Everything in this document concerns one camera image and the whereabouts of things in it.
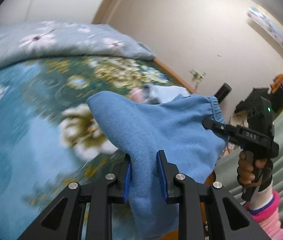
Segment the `right hand on trigger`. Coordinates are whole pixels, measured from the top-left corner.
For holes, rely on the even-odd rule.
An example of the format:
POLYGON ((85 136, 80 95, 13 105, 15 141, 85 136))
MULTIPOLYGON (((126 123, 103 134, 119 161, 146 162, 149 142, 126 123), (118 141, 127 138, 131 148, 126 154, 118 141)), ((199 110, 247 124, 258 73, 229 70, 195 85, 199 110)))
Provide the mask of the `right hand on trigger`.
POLYGON ((257 187, 262 184, 261 181, 255 182, 255 175, 253 174, 254 167, 246 160, 244 151, 240 152, 238 167, 237 167, 237 180, 243 188, 257 187))

